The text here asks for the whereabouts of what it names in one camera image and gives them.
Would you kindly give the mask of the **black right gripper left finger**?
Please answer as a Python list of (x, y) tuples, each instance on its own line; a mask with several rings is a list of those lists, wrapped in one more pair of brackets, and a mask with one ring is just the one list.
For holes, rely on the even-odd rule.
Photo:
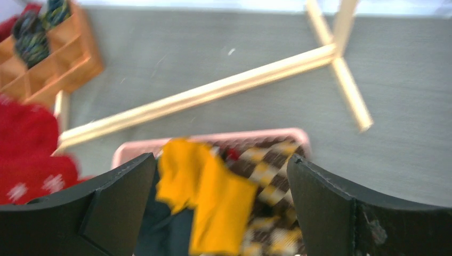
[(155, 168), (146, 153), (25, 205), (1, 206), (1, 255), (132, 255)]

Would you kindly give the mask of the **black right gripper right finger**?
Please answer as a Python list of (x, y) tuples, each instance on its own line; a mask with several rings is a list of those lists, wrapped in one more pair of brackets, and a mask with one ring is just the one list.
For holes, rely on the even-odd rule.
[(287, 176), (307, 255), (451, 255), (451, 208), (408, 201), (299, 155)]

